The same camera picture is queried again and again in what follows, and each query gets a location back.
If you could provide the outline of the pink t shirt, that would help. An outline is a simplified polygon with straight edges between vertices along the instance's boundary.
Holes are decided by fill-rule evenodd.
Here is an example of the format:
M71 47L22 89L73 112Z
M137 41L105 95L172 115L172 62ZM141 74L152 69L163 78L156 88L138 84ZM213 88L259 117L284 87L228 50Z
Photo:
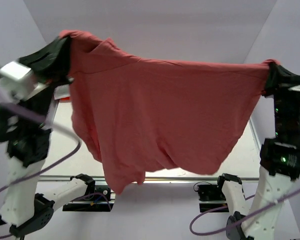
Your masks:
M272 59L230 64L149 59L87 31L71 38L72 126L117 194L147 172L216 173L242 136Z

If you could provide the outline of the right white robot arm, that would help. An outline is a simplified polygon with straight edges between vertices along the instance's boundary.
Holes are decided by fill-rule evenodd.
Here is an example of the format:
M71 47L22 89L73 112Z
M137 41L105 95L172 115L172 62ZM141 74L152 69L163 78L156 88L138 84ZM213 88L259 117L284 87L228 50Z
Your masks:
M215 187L231 214L225 231L230 240L274 239L283 197L300 177L300 75L270 64L262 95L274 100L275 137L265 139L261 146L259 180L251 206L239 177L224 173Z

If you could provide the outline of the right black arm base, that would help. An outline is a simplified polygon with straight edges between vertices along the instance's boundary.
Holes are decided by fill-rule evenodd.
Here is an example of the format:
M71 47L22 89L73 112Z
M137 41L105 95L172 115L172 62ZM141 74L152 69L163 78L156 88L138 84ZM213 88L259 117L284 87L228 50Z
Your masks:
M214 213L229 212L226 198L217 184L200 181L193 185L193 190L198 194L200 213L208 210L214 210Z

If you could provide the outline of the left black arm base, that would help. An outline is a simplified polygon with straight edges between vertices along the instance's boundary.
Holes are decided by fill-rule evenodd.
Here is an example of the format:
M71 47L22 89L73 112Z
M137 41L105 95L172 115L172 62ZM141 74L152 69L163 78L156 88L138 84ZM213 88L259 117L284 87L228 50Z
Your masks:
M115 203L115 192L108 185L96 185L88 197L70 202L62 207L63 212L110 212Z

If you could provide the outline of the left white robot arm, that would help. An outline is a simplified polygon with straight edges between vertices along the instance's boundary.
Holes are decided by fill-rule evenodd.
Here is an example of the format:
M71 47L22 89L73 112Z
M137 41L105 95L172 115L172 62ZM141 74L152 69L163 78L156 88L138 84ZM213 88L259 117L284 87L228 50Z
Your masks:
M12 236L23 239L50 221L54 211L77 199L95 196L92 177L79 174L49 193L37 193L50 136L56 130L81 141L69 129L49 118L55 90L73 82L71 38L56 38L39 51L0 67L0 87L10 98L0 97L0 143L7 144L8 177L0 208L0 225L9 225Z

